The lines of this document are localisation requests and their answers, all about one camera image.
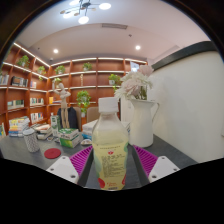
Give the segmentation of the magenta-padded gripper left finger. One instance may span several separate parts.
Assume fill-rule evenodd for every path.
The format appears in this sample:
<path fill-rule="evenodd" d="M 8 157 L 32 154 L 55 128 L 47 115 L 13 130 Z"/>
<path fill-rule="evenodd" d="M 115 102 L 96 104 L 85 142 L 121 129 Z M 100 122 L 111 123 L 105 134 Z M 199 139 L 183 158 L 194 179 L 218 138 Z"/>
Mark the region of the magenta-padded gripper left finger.
<path fill-rule="evenodd" d="M 89 146 L 72 156 L 61 156 L 47 171 L 84 187 L 93 162 L 93 147 Z"/>

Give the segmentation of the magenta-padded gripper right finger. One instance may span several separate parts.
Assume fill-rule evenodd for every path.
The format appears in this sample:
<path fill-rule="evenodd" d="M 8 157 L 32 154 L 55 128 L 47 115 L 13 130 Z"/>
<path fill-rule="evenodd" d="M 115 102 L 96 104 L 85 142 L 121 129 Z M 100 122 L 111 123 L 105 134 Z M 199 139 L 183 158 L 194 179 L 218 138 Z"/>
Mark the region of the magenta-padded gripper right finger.
<path fill-rule="evenodd" d="M 157 157 L 136 145 L 132 146 L 132 157 L 142 186 L 179 171 L 179 168 L 166 156 Z"/>

